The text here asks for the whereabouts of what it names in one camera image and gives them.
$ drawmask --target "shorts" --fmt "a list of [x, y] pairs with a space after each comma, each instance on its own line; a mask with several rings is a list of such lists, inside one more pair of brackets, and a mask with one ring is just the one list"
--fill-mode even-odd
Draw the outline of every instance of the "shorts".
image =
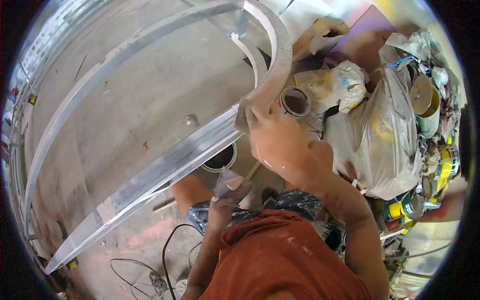
[[[208, 225], [208, 207], [210, 201], [200, 202], [192, 205], [187, 212], [190, 222], [205, 234]], [[273, 209], [289, 210], [297, 212], [300, 216], [309, 221], [314, 221], [322, 208], [322, 202], [314, 195], [301, 190], [291, 190], [281, 193], [276, 200]], [[256, 211], [235, 207], [232, 212], [232, 220], [228, 227], [235, 225], [253, 216]]]

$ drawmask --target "black cable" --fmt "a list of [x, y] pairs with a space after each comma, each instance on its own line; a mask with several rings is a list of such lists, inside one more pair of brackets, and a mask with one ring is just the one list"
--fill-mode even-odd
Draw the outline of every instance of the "black cable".
[[135, 296], [135, 294], [133, 293], [132, 288], [135, 288], [136, 290], [140, 291], [142, 294], [144, 294], [145, 296], [147, 296], [147, 297], [150, 298], [150, 299], [155, 299], [154, 297], [148, 295], [147, 293], [145, 293], [145, 292], [142, 291], [141, 289], [137, 288], [137, 287], [135, 286], [135, 285], [137, 285], [137, 283], [131, 284], [131, 283], [128, 282], [125, 278], [123, 278], [122, 276], [120, 276], [120, 274], [118, 274], [118, 272], [115, 271], [115, 269], [113, 268], [113, 265], [112, 265], [112, 262], [113, 262], [113, 261], [119, 261], [119, 262], [125, 262], [125, 263], [138, 264], [138, 265], [144, 266], [145, 268], [150, 269], [150, 270], [151, 270], [152, 272], [154, 272], [158, 277], [161, 277], [160, 274], [157, 273], [157, 271], [155, 271], [155, 270], [154, 270], [152, 267], [150, 267], [149, 265], [144, 264], [144, 263], [142, 263], [142, 262], [140, 262], [140, 261], [137, 261], [137, 260], [135, 260], [135, 259], [112, 258], [112, 259], [110, 260], [110, 267], [112, 268], [112, 271], [113, 271], [115, 274], [117, 274], [117, 276], [118, 276], [121, 280], [123, 280], [124, 282], [126, 282], [126, 283], [130, 286], [130, 292], [132, 293], [133, 297], [135, 297], [135, 299], [138, 300], [138, 298], [137, 298], [137, 297]]
[[172, 288], [172, 284], [170, 283], [170, 278], [168, 277], [168, 272], [167, 272], [167, 265], [165, 264], [165, 250], [167, 250], [167, 246], [168, 246], [168, 242], [170, 241], [170, 239], [172, 238], [173, 234], [175, 233], [175, 231], [182, 227], [182, 226], [190, 226], [190, 227], [193, 227], [195, 228], [195, 230], [197, 230], [200, 234], [202, 234], [202, 232], [200, 230], [198, 230], [197, 227], [193, 226], [193, 225], [190, 225], [190, 224], [180, 224], [178, 226], [176, 226], [173, 230], [172, 230], [172, 233], [170, 233], [170, 236], [168, 237], [167, 241], [165, 242], [165, 246], [163, 246], [163, 251], [162, 251], [162, 263], [163, 263], [163, 271], [165, 272], [165, 277], [167, 278], [167, 284], [168, 284], [168, 288], [170, 289], [170, 293], [172, 294], [172, 298], [173, 300], [177, 300], [177, 298], [175, 297], [175, 295], [173, 294], [173, 288]]

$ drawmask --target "white plastic bag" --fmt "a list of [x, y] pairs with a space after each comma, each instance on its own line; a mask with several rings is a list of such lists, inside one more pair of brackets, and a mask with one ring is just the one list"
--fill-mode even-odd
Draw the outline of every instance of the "white plastic bag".
[[327, 119], [325, 140], [333, 148], [334, 167], [340, 173], [356, 178], [361, 189], [367, 188], [365, 195], [390, 200], [417, 185], [421, 161], [404, 80], [408, 72], [406, 68], [400, 74], [392, 69], [381, 72], [368, 101]]
[[331, 70], [297, 73], [293, 76], [297, 86], [312, 99], [312, 109], [323, 114], [332, 106], [347, 113], [365, 97], [365, 74], [355, 63], [346, 60]]

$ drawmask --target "wrist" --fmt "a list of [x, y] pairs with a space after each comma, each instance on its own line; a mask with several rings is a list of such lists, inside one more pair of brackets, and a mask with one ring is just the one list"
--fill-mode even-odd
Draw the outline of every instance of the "wrist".
[[293, 172], [289, 172], [291, 178], [287, 179], [288, 182], [300, 187], [305, 192], [313, 186], [318, 186], [322, 167], [313, 154], [307, 152], [305, 155], [299, 156], [294, 164]]
[[205, 235], [212, 235], [212, 236], [220, 236], [225, 231], [227, 227], [221, 228], [218, 226], [211, 226], [208, 224], [207, 228], [205, 229]]

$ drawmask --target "orange shirt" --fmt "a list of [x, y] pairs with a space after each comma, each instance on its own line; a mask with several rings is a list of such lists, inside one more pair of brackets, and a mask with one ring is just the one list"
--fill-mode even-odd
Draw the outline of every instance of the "orange shirt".
[[265, 300], [284, 289], [299, 300], [372, 298], [295, 212], [259, 211], [229, 228], [222, 241], [212, 281], [200, 299]]

